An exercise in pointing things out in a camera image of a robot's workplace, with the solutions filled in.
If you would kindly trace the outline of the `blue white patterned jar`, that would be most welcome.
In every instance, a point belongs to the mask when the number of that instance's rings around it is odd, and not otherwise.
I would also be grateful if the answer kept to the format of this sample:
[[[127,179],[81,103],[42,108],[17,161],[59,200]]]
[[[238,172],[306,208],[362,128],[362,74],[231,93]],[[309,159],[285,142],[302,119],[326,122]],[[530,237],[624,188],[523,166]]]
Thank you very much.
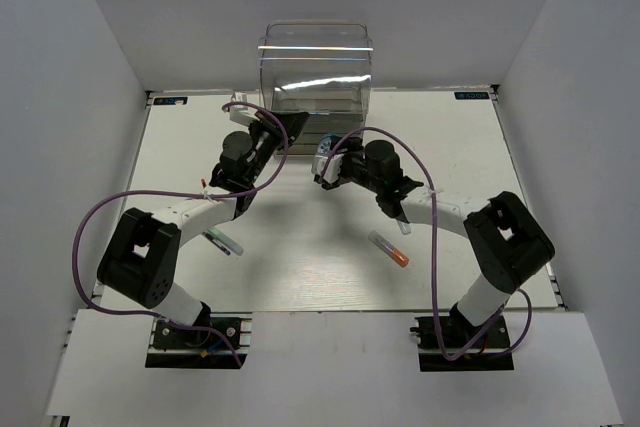
[[[322,158],[334,156],[336,145],[340,140],[341,137],[337,134],[331,133],[324,135],[317,145],[315,156]]]

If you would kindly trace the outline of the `blue capped glue tube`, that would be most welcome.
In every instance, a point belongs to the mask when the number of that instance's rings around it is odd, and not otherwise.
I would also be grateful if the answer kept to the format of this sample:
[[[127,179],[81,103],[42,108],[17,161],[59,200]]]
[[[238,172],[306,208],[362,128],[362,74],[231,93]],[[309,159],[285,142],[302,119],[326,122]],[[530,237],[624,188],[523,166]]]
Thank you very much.
[[[411,234],[411,226],[407,222],[403,222],[402,220],[397,219],[396,223],[402,235]]]

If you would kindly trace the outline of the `clear acrylic drawer organizer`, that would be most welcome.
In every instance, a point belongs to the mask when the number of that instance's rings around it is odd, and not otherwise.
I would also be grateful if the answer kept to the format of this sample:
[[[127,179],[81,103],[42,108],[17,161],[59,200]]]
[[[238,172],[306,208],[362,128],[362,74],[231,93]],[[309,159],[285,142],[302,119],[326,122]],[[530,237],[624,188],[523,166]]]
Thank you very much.
[[[310,114],[291,155],[311,156],[324,135],[342,136],[365,125],[373,56],[365,24],[276,21],[258,50],[262,105],[279,114]]]

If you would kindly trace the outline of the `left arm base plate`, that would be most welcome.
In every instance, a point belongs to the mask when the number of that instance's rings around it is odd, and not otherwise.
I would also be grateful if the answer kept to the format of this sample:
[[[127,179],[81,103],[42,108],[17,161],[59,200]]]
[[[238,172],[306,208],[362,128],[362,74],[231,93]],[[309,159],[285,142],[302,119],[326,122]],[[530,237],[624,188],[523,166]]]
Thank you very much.
[[[212,328],[224,335],[187,331],[166,320],[154,322],[145,367],[156,369],[236,370],[249,353],[252,333],[250,314],[214,314]]]

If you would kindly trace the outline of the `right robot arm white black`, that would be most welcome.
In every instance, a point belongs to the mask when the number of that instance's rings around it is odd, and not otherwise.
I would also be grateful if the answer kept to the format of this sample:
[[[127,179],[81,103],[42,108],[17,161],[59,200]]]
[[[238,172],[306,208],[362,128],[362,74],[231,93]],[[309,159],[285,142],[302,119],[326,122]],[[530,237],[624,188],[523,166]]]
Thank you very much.
[[[386,140],[364,144],[327,135],[319,142],[314,181],[325,190],[353,183],[375,194],[381,211],[402,224],[430,225],[466,238],[480,274],[449,313],[453,337],[472,346],[487,321],[555,256],[555,247],[521,199],[503,191],[489,199],[436,194],[404,174]]]

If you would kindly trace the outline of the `green capped glue tube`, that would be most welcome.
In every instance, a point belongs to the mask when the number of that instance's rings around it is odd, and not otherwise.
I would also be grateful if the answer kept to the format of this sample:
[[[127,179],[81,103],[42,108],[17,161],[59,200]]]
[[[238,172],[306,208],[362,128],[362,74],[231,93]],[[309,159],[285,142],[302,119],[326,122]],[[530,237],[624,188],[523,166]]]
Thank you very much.
[[[231,251],[231,254],[235,254],[237,256],[243,255],[244,253],[243,247],[238,242],[233,240],[231,237],[224,234],[221,230],[217,228],[211,228],[206,230],[205,232],[208,232],[211,235],[215,236],[217,239],[219,239]]]

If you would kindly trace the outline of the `orange capped glue tube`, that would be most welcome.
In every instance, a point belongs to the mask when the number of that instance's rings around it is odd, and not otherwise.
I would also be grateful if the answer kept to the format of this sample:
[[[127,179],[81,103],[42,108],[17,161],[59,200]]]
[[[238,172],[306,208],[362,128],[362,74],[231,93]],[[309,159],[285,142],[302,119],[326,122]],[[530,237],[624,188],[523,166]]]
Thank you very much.
[[[400,267],[408,266],[409,258],[376,230],[369,233],[368,240]]]

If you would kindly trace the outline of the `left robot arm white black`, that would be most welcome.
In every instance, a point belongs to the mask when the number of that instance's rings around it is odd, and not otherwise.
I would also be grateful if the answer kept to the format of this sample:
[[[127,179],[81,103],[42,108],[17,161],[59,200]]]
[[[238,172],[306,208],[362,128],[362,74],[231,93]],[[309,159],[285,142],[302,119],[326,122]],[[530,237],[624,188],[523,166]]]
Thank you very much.
[[[179,250],[248,210],[268,161],[278,150],[288,152],[309,117],[307,112],[259,112],[245,131],[224,138],[202,194],[156,212],[126,210],[99,264],[98,281],[176,323],[177,334],[188,345],[205,343],[211,334],[211,310],[174,282]]]

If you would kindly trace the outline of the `purple pen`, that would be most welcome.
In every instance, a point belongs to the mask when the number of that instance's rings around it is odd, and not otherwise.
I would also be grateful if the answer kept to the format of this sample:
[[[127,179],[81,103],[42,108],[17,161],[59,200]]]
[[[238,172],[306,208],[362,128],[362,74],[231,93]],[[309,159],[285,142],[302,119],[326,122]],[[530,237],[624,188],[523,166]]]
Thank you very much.
[[[203,236],[212,245],[214,245],[216,248],[218,248],[220,251],[222,251],[226,256],[230,256],[231,255],[231,251],[219,239],[217,239],[215,236],[211,235],[208,232],[203,233]]]

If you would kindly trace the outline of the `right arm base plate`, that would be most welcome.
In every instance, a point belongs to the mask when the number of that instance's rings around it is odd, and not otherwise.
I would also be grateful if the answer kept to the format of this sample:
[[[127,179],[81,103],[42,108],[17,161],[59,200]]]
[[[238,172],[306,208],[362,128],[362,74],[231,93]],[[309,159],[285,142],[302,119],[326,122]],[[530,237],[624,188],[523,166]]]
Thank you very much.
[[[499,372],[513,371],[511,353],[499,353],[511,346],[506,321],[501,316],[472,347],[455,361],[444,358],[437,343],[434,318],[415,318],[410,328],[411,336],[417,341],[419,369],[422,373],[443,372]]]

